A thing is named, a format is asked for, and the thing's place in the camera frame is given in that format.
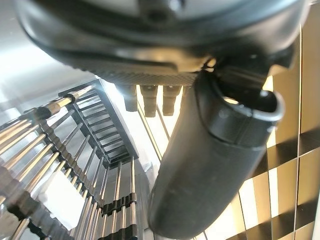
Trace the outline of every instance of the metal rack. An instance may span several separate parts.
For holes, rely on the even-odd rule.
[[[20,117],[0,126],[0,156],[19,145],[18,143],[30,134],[36,135],[7,161],[0,158],[0,205],[4,204],[20,221],[11,239],[20,239],[26,228],[40,239],[46,240],[138,239],[135,193],[135,160],[138,159],[138,152],[125,123],[99,80],[61,92],[59,96],[46,105],[30,109]],[[66,114],[49,125],[49,120],[57,117],[63,107],[67,109]],[[60,140],[55,129],[69,117],[73,118],[76,127],[73,130],[66,129],[69,134]],[[79,131],[84,135],[84,140],[72,156],[67,147]],[[15,174],[13,168],[21,159],[28,158],[29,153],[39,148],[41,144],[43,147],[34,157],[28,159],[22,170]],[[81,169],[78,159],[87,144],[91,146],[92,151],[85,167]],[[87,173],[92,167],[95,155],[99,161],[91,181],[87,178]],[[44,164],[37,170],[36,166],[39,166],[41,161],[44,161]],[[119,199],[122,165],[129,163],[130,193]],[[99,188],[97,181],[102,166],[104,175]],[[38,183],[52,168],[53,172],[63,171],[85,199],[79,223],[70,231],[56,218],[51,218],[45,206],[32,196]],[[114,201],[107,204],[105,189],[108,174],[114,168],[117,168]],[[128,226],[127,208],[131,212]],[[107,235],[107,218],[110,216],[110,210],[112,210],[112,226],[110,234]],[[119,227],[117,215],[120,213],[122,220]]]

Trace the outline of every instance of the metal rod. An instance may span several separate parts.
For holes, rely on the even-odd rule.
[[[85,229],[84,238],[85,240],[90,240],[91,230],[92,230],[92,223],[94,221],[94,216],[97,210],[97,202],[95,202],[92,206],[91,213],[88,219],[88,225]]]
[[[46,145],[41,151],[23,168],[23,170],[17,175],[16,179],[21,182],[32,168],[50,151],[54,145],[52,143]]]
[[[0,145],[0,155],[3,154],[5,151],[7,151],[9,148],[11,148],[13,145],[15,145],[17,142],[21,141],[24,137],[26,137],[31,132],[35,131],[39,125],[35,125],[32,128],[30,128],[28,131],[25,131],[20,136],[15,137],[10,142],[5,142],[4,144]]]
[[[98,149],[97,146],[94,146],[94,148],[92,149],[91,155],[90,155],[88,162],[86,163],[84,170],[83,170],[84,175],[87,175],[88,170],[91,166],[92,160],[94,159],[94,156],[96,154],[97,149]]]
[[[73,91],[73,92],[70,92],[70,94],[73,95],[73,97],[78,100],[82,95],[85,95],[87,92],[89,92],[90,90],[92,90],[95,86],[94,85],[90,85],[90,86],[87,86],[79,91]]]
[[[131,160],[131,177],[130,177],[131,193],[136,192],[136,179],[135,179],[135,158],[132,157]],[[136,204],[132,202],[131,207],[131,220],[130,224],[136,224]]]
[[[89,124],[88,126],[89,126],[89,127],[97,126],[97,125],[99,125],[99,124],[104,124],[104,123],[106,123],[106,122],[108,122],[108,121],[110,121],[110,120],[111,120],[110,117],[106,117],[106,118],[104,118],[104,119],[102,119],[102,120],[99,120],[99,121],[96,121],[96,122],[94,122],[94,123],[91,123],[91,124]]]
[[[101,104],[102,104],[102,101],[97,101],[97,102],[95,102],[94,104],[91,104],[91,105],[89,105],[89,106],[85,106],[85,107],[80,108],[80,110],[81,110],[81,111],[85,111],[85,110],[91,109],[91,108],[93,108],[93,107],[99,106],[99,105],[101,105]]]
[[[89,200],[89,199],[86,199],[86,200],[84,201],[84,205],[83,205],[83,208],[82,208],[82,211],[81,211],[81,215],[80,215],[80,218],[79,218],[79,222],[81,222],[81,221],[83,220],[83,218],[85,217],[84,214],[85,214],[86,206],[87,206],[87,204],[88,204],[88,200]],[[75,228],[71,229],[69,235],[73,237],[74,234],[75,234],[75,232],[78,231],[79,228],[80,228],[80,224],[78,224]]]
[[[112,225],[111,225],[111,233],[116,232],[116,226],[117,226],[117,210],[114,210],[112,212]]]
[[[63,145],[68,145],[68,143],[71,141],[71,139],[76,135],[76,133],[79,131],[79,129],[82,127],[82,123],[79,123],[73,130],[70,132],[70,134],[63,140]]]
[[[66,160],[63,160],[59,163],[59,165],[55,168],[54,172],[58,172],[61,171],[61,169],[64,167],[64,165],[66,164]]]
[[[73,178],[71,179],[71,184],[75,185],[76,181],[77,181],[78,177],[77,176],[73,176]]]
[[[92,113],[92,114],[90,114],[90,115],[88,115],[88,116],[85,116],[84,118],[85,118],[85,119],[97,118],[97,117],[104,116],[104,115],[106,115],[106,114],[108,114],[107,110],[106,110],[106,109],[103,109],[103,110],[101,110],[101,111],[97,111],[97,112]]]
[[[65,171],[64,175],[65,175],[66,177],[69,177],[71,171],[72,171],[72,168],[70,167],[70,168],[68,168],[68,169]]]
[[[44,138],[45,134],[40,134],[37,136],[32,142],[30,142],[27,146],[21,149],[16,155],[10,158],[3,166],[10,170],[20,159],[22,159],[31,149],[33,149],[36,145],[38,145]]]
[[[98,226],[98,221],[99,221],[99,216],[101,214],[101,208],[99,207],[97,210],[97,213],[95,214],[95,219],[93,221],[93,226],[92,226],[92,232],[91,232],[91,238],[92,240],[96,239],[96,234],[97,234],[97,226]]]
[[[9,131],[7,134],[5,134],[2,138],[0,138],[0,144],[3,144],[5,141],[9,140],[13,136],[17,135],[18,133],[25,130],[27,127],[31,126],[31,122],[27,122],[25,124],[22,124],[11,131]]]
[[[101,132],[103,132],[103,131],[105,131],[105,130],[112,129],[112,128],[114,128],[114,127],[115,127],[115,125],[111,124],[110,126],[103,127],[103,128],[101,128],[101,129],[99,129],[99,130],[94,131],[93,133],[94,133],[94,134],[99,134],[99,133],[101,133]]]
[[[91,201],[92,201],[92,196],[90,196],[84,206],[84,209],[83,209],[83,216],[82,218],[80,219],[80,224],[79,224],[79,228],[76,230],[76,233],[75,233],[75,237],[74,239],[78,239],[79,236],[81,236],[83,230],[84,230],[84,225],[85,225],[85,222],[86,222],[86,218],[87,218],[87,215],[88,215],[88,212],[89,212],[89,208],[91,206]]]
[[[81,188],[82,188],[82,182],[80,182],[79,183],[79,185],[78,185],[78,187],[76,188],[76,190],[77,190],[77,192],[79,193],[80,192],[80,190],[81,190]]]
[[[116,174],[116,181],[115,181],[115,189],[114,189],[114,197],[113,200],[118,200],[119,192],[120,192],[120,178],[121,178],[121,167],[122,162],[118,163],[118,171]],[[112,212],[112,226],[111,226],[111,233],[116,232],[116,225],[117,225],[117,210]]]
[[[58,104],[60,108],[72,103],[71,97],[63,97],[57,101],[54,102],[55,104]]]
[[[100,191],[101,200],[103,200],[105,198],[106,186],[107,186],[107,181],[108,181],[108,174],[109,174],[109,167],[104,170],[104,176],[103,176],[102,186],[101,186],[101,191]]]
[[[127,219],[126,211],[127,211],[126,206],[122,206],[122,208],[121,208],[121,212],[122,212],[121,228],[122,228],[122,229],[125,229],[126,226],[127,226],[127,222],[126,222],[126,219]]]
[[[102,148],[105,148],[105,147],[111,146],[112,144],[119,143],[119,142],[121,142],[121,141],[122,141],[122,138],[120,137],[120,138],[118,138],[118,139],[116,139],[116,140],[110,141],[110,142],[102,145],[101,147],[102,147]]]
[[[25,229],[28,227],[28,224],[30,222],[29,218],[23,219],[19,226],[16,228],[15,232],[13,233],[11,240],[19,240],[24,233]]]
[[[65,115],[63,115],[58,121],[52,124],[50,127],[52,129],[56,129],[60,124],[62,124],[67,118],[69,118],[72,114],[74,114],[75,110],[68,111]]]
[[[19,126],[27,123],[28,121],[29,120],[27,120],[27,119],[21,120],[21,121],[16,121],[14,124],[8,126],[7,128],[3,129],[2,131],[0,131],[0,138],[3,138],[7,134],[9,134],[11,131],[13,131],[14,129],[18,128]]]
[[[121,167],[122,167],[122,162],[120,161],[120,162],[118,163],[118,169],[117,169],[118,171],[117,171],[117,174],[116,174],[115,190],[114,190],[113,200],[118,200],[118,199],[119,199]]]
[[[105,214],[103,216],[103,225],[102,225],[101,237],[106,237],[106,235],[107,235],[107,220],[108,220],[108,215]]]
[[[32,192],[32,190],[35,188],[35,186],[38,184],[40,179],[44,176],[44,174],[49,170],[51,165],[55,162],[57,157],[59,156],[59,152],[55,152],[51,155],[49,160],[43,165],[43,167],[40,169],[40,171],[34,176],[34,178],[28,183],[25,190],[29,193]]]
[[[85,149],[85,146],[87,145],[88,141],[90,139],[90,135],[86,136],[85,139],[83,140],[81,146],[79,147],[78,151],[74,155],[73,160],[76,162],[78,161],[80,155],[82,154],[83,150]]]
[[[95,174],[94,174],[94,177],[93,177],[93,181],[92,181],[92,185],[93,185],[93,188],[96,187],[96,184],[97,184],[97,180],[98,180],[98,175],[99,175],[99,171],[100,171],[100,168],[101,168],[101,165],[104,161],[104,156],[102,156],[100,158],[100,161],[99,161],[99,164],[98,164],[98,167],[96,168],[96,171],[95,171]]]
[[[87,197],[87,194],[88,194],[88,190],[84,190],[83,194],[82,194],[82,197],[85,199]]]
[[[131,160],[131,181],[130,181],[131,193],[136,192],[136,180],[135,180],[135,158]]]

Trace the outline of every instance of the black plastic housing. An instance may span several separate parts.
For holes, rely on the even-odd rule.
[[[308,0],[244,0],[224,11],[225,1],[213,1],[211,14],[195,8],[198,17],[159,28],[143,12],[120,14],[85,1],[14,2],[23,29],[45,52],[123,85],[190,86],[208,58],[272,55],[292,44],[309,11]]]
[[[248,89],[242,95],[259,93],[254,103],[243,97],[232,104],[212,76],[201,72],[185,97],[152,190],[150,228],[170,239],[191,239],[216,220],[284,115],[277,93]]]

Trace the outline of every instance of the chrome bar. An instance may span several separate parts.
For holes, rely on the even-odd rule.
[[[27,146],[21,149],[16,155],[10,158],[3,166],[10,170],[20,159],[22,159],[31,149],[38,145],[43,139],[45,139],[45,134],[40,134]]]

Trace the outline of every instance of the black grip handle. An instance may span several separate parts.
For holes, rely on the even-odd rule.
[[[150,228],[170,239],[191,239],[217,219],[284,114],[277,93],[235,93],[208,76],[201,72],[185,97],[151,194]],[[232,104],[226,94],[248,97]],[[252,96],[258,98],[252,102]]]

